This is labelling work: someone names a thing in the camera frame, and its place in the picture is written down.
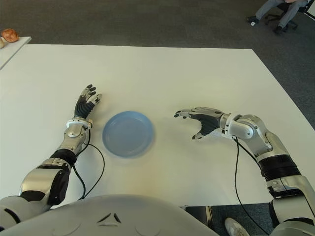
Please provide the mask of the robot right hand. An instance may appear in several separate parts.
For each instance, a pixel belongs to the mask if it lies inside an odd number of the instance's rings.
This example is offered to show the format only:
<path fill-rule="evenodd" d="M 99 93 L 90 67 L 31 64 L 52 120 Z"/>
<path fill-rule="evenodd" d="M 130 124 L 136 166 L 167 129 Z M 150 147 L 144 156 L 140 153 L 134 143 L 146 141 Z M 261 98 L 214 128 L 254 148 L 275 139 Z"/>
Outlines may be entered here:
<path fill-rule="evenodd" d="M 221 127 L 221 120 L 228 117 L 229 114 L 208 107 L 196 107 L 189 109 L 181 109 L 174 114 L 174 117 L 182 117 L 183 119 L 190 118 L 200 122 L 201 129 L 193 135 L 193 140 L 199 140 L 209 135 L 214 130 Z"/>

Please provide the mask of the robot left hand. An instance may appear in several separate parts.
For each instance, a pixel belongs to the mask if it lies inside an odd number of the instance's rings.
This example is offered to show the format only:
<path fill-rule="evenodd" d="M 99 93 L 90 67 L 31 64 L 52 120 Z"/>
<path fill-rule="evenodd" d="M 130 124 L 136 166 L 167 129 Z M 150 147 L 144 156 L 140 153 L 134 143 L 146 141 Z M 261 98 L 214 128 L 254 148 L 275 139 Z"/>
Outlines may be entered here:
<path fill-rule="evenodd" d="M 96 93 L 96 87 L 87 85 L 76 102 L 74 108 L 74 118 L 87 119 L 94 107 L 101 101 L 102 94 Z"/>

